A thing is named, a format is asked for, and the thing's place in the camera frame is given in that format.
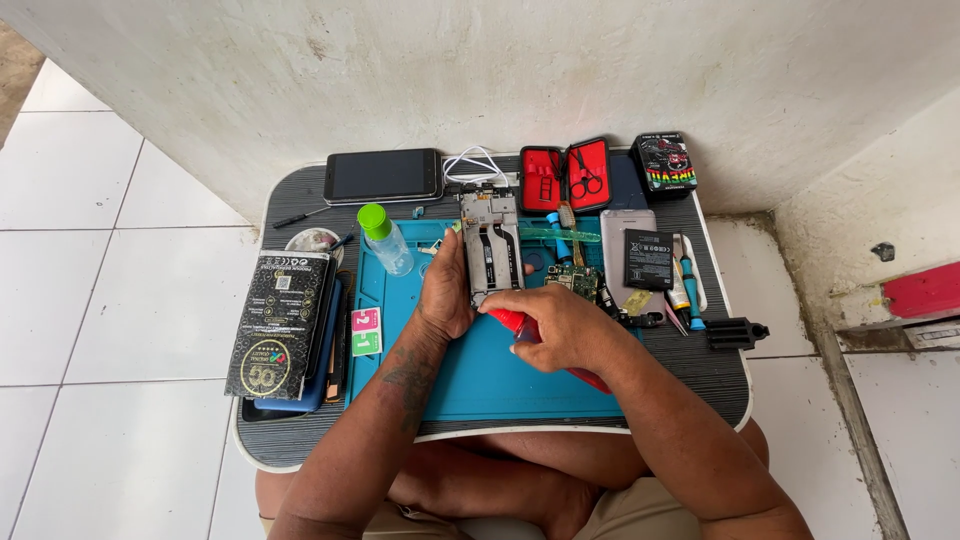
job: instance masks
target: hand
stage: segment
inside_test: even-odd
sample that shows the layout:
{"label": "hand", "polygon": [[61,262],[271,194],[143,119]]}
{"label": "hand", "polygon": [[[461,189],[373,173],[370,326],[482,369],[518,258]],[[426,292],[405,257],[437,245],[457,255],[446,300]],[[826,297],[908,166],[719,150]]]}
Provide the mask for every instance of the hand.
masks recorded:
{"label": "hand", "polygon": [[467,294],[464,240],[452,229],[444,232],[444,242],[426,269],[416,314],[447,340],[463,335],[476,316]]}
{"label": "hand", "polygon": [[623,357],[617,351],[640,345],[603,310],[558,283],[492,294],[479,311],[497,308],[537,319],[541,343],[519,341],[511,350],[541,371],[579,367],[602,375],[613,358]]}

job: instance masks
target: red wall paint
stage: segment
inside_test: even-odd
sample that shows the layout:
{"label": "red wall paint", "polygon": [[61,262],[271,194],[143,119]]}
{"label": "red wall paint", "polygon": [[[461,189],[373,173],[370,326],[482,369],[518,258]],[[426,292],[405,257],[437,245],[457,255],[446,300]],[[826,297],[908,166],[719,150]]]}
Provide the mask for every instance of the red wall paint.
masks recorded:
{"label": "red wall paint", "polygon": [[960,262],[883,284],[890,312],[904,319],[960,308]]}

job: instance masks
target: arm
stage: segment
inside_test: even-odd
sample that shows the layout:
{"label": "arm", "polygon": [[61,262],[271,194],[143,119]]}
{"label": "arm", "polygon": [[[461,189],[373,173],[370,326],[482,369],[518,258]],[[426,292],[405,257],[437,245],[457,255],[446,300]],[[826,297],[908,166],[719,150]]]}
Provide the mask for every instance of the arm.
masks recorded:
{"label": "arm", "polygon": [[270,538],[360,538],[413,444],[447,342],[474,311],[463,241],[448,229],[420,303],[386,359],[300,467]]}
{"label": "arm", "polygon": [[537,319],[542,343],[514,345],[525,361],[542,371],[589,369],[610,386],[640,455],[705,538],[810,538],[743,439],[598,307],[552,284],[492,295],[480,312],[497,307]]}

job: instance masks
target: red spray bottle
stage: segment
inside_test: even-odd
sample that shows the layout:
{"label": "red spray bottle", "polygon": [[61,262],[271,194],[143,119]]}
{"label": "red spray bottle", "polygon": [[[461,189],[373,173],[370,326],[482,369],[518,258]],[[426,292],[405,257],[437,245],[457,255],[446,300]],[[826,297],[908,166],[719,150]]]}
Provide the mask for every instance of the red spray bottle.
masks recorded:
{"label": "red spray bottle", "polygon": [[[508,309],[491,309],[487,312],[493,318],[500,321],[500,324],[507,327],[514,333],[514,341],[529,341],[531,343],[540,343],[540,327],[537,326],[537,319],[521,313],[519,311],[510,311]],[[579,367],[566,368],[566,371],[579,380],[593,386],[604,394],[611,394],[610,387],[603,382],[600,377],[590,370]]]}

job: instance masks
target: green bottle cap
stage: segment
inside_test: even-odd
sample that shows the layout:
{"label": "green bottle cap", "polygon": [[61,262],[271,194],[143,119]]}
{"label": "green bottle cap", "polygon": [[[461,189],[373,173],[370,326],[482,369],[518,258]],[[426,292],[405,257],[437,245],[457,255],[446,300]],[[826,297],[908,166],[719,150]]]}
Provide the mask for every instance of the green bottle cap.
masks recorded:
{"label": "green bottle cap", "polygon": [[387,210],[377,203],[364,205],[357,212],[357,221],[370,240],[382,240],[394,228],[393,222],[387,217]]}

